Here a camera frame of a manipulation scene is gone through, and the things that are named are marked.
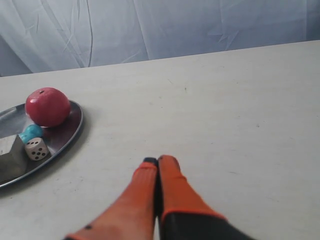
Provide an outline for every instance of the apple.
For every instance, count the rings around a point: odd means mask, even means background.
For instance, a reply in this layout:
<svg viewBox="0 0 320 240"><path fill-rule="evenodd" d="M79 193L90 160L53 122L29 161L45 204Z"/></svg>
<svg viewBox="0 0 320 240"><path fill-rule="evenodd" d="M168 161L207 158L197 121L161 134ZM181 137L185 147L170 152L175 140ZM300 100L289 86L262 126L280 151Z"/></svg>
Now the apple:
<svg viewBox="0 0 320 240"><path fill-rule="evenodd" d="M70 102L66 95L53 87L40 88L25 101L25 113L42 127L55 127L70 114Z"/></svg>

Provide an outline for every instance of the table surface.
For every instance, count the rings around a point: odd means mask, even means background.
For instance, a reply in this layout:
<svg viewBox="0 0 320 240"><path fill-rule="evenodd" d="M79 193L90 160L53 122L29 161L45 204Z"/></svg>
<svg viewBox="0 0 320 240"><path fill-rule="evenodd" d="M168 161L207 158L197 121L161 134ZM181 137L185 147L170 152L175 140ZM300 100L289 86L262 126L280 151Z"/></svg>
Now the table surface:
<svg viewBox="0 0 320 240"><path fill-rule="evenodd" d="M161 154L245 233L318 239L319 63L312 41L0 78L0 111L55 87L85 115L62 157L0 189L1 239L62 239Z"/></svg>

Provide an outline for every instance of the white die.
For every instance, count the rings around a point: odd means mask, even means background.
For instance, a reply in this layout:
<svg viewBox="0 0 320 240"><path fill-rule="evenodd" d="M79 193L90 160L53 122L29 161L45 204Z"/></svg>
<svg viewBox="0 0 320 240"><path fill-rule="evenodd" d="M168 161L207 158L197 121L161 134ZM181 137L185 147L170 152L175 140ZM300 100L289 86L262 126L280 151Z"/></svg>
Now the white die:
<svg viewBox="0 0 320 240"><path fill-rule="evenodd" d="M31 139L30 141L28 141L24 145L24 149L25 149L28 157L33 161L42 160L49 153L49 150L48 150L44 140L40 137L35 137L35 138Z"/></svg>

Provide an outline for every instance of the white backdrop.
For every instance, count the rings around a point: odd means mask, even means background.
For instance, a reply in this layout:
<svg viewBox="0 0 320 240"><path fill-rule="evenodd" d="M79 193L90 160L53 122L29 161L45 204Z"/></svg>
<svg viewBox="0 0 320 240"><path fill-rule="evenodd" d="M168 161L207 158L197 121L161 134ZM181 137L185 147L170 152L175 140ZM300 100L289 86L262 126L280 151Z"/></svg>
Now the white backdrop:
<svg viewBox="0 0 320 240"><path fill-rule="evenodd" d="M320 0L0 0L0 75L320 39Z"/></svg>

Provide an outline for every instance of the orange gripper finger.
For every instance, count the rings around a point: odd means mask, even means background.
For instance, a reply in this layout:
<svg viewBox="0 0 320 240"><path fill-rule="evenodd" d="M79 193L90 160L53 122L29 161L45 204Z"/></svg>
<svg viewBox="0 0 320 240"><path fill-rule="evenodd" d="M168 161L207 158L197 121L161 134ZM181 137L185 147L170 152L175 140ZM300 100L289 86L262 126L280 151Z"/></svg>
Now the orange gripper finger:
<svg viewBox="0 0 320 240"><path fill-rule="evenodd" d="M157 171L155 164L143 162L120 197L96 220L66 239L152 240Z"/></svg>
<svg viewBox="0 0 320 240"><path fill-rule="evenodd" d="M226 219L212 210L192 189L186 177L182 175L177 159L163 155L158 159L158 164L163 195L161 222L172 213L209 215Z"/></svg>

